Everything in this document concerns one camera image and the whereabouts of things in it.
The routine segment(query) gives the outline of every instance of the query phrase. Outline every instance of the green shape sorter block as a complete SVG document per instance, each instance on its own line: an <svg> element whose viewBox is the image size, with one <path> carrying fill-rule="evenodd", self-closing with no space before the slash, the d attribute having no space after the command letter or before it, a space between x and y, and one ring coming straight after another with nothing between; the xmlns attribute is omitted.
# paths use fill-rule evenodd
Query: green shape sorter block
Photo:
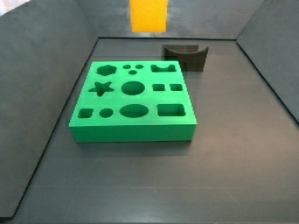
<svg viewBox="0 0 299 224"><path fill-rule="evenodd" d="M192 103L177 61L100 61L69 129L77 143L192 140Z"/></svg>

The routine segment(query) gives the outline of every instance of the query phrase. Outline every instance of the orange object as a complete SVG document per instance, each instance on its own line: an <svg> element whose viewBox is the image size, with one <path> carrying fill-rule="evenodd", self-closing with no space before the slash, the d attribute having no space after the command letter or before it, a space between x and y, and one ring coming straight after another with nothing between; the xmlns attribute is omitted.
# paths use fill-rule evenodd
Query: orange object
<svg viewBox="0 0 299 224"><path fill-rule="evenodd" d="M132 32L165 32L168 0L129 0Z"/></svg>

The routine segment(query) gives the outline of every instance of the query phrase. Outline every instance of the table surface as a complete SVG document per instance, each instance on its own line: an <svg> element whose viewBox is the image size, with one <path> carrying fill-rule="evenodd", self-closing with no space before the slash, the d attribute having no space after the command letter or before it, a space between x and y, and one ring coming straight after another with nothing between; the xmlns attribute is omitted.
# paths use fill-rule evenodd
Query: table surface
<svg viewBox="0 0 299 224"><path fill-rule="evenodd" d="M89 64L209 47L184 79L191 142L74 143L68 123ZM235 41L100 39L62 110L16 223L299 222L299 128Z"/></svg>

